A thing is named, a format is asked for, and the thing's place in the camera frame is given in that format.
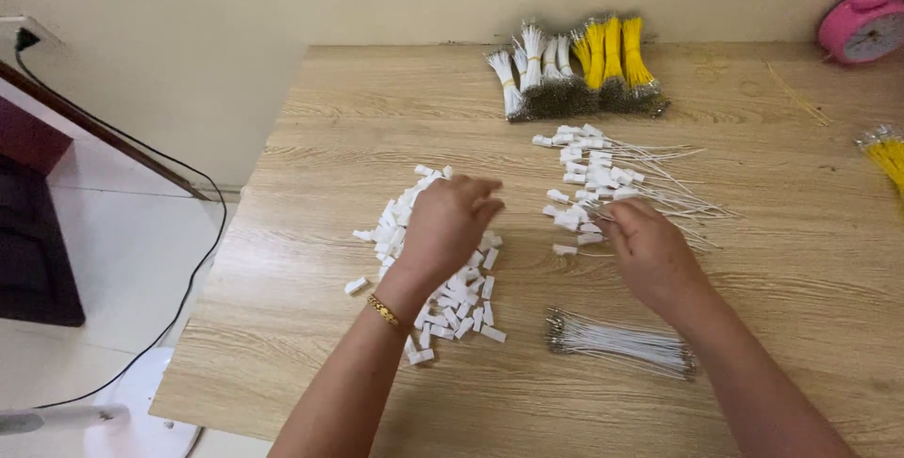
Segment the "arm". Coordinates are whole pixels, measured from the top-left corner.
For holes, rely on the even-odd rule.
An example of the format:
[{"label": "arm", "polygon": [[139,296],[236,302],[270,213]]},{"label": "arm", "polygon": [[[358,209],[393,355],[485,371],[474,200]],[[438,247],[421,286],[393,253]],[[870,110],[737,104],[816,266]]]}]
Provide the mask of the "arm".
[{"label": "arm", "polygon": [[607,209],[615,221],[598,224],[628,288],[687,339],[741,454],[856,456],[713,290],[676,226],[636,198]]},{"label": "arm", "polygon": [[365,306],[301,396],[268,458],[366,457],[386,406],[401,351],[429,295],[465,265],[490,220],[498,181],[438,179],[415,201],[405,248],[373,295],[400,329]]}]

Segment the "hand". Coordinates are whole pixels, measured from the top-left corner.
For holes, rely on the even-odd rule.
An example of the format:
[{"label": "hand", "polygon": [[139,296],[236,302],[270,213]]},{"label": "hand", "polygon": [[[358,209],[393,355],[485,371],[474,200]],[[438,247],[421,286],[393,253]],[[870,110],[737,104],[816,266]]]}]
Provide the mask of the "hand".
[{"label": "hand", "polygon": [[634,295],[680,330],[700,303],[720,301],[677,226],[639,198],[606,206],[615,221],[597,226],[616,252],[618,271]]},{"label": "hand", "polygon": [[437,179],[414,202],[405,247],[394,265],[416,272],[433,289],[465,265],[486,227],[502,208],[495,179]]}]

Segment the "electrical outlet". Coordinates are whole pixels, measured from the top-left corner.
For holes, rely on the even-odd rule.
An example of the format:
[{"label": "electrical outlet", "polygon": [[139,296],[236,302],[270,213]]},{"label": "electrical outlet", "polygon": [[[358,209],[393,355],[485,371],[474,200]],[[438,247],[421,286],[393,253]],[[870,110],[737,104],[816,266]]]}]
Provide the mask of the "electrical outlet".
[{"label": "electrical outlet", "polygon": [[24,27],[40,38],[38,46],[51,48],[62,44],[56,37],[31,16],[0,16],[0,47],[13,47],[16,44],[16,32]]}]

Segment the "clock face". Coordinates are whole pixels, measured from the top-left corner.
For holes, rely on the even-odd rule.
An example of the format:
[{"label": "clock face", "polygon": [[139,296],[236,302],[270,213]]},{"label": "clock face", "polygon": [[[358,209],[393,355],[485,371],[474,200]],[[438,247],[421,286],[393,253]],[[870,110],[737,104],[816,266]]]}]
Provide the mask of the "clock face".
[{"label": "clock face", "polygon": [[904,43],[904,14],[889,13],[862,25],[844,43],[844,55],[853,61],[871,61]]}]

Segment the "white fan base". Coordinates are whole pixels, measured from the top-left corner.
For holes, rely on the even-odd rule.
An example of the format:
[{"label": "white fan base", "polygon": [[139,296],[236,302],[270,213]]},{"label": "white fan base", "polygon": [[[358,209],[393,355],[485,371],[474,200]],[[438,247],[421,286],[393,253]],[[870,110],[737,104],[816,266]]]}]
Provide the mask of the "white fan base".
[{"label": "white fan base", "polygon": [[95,406],[122,404],[129,408],[129,416],[86,428],[86,458],[187,456],[198,427],[156,418],[147,413],[172,357],[173,348],[152,348],[117,382],[97,394]]}]

